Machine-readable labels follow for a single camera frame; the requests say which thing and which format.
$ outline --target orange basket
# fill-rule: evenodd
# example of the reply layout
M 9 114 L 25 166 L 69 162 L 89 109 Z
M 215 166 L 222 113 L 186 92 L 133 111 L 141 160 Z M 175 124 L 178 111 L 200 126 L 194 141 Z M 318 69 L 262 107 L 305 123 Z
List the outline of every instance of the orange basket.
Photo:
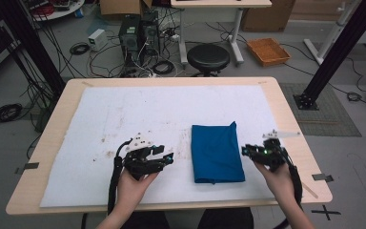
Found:
M 272 38 L 250 40 L 246 44 L 263 67 L 285 63 L 291 57 Z

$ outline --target round stool seat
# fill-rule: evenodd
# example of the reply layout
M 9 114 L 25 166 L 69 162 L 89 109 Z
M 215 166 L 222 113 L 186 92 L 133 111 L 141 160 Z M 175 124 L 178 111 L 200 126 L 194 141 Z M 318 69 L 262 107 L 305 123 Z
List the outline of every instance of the round stool seat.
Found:
M 230 63 L 230 54 L 216 45 L 198 45 L 189 50 L 187 60 L 202 73 L 217 72 Z

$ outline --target folded towel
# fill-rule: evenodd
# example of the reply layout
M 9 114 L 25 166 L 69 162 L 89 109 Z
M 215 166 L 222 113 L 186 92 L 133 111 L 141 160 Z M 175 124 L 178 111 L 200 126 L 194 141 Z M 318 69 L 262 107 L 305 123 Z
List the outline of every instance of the folded towel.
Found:
M 195 183 L 243 182 L 236 123 L 230 126 L 192 126 Z

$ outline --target person's leg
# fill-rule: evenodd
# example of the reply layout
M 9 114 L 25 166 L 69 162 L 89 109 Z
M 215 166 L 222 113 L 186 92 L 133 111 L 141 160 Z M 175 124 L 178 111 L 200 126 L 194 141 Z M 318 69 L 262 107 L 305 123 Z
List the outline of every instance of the person's leg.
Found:
M 253 229 L 254 216 L 251 208 L 206 209 L 198 223 L 198 229 L 212 228 Z
M 133 212 L 122 229 L 169 229 L 165 212 Z

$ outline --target white paper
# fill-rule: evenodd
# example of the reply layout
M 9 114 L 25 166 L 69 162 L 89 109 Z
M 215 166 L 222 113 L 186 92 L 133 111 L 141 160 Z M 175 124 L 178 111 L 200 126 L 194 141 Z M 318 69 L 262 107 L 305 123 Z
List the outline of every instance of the white paper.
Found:
M 260 86 L 87 88 L 52 165 L 41 207 L 107 205 L 117 148 L 137 133 L 165 145 L 165 152 L 152 158 L 174 153 L 174 163 L 141 203 L 273 198 L 245 156 L 240 156 L 245 182 L 194 183 L 192 125 L 229 126 L 233 121 L 239 149 L 261 145 L 264 133 L 277 130 Z

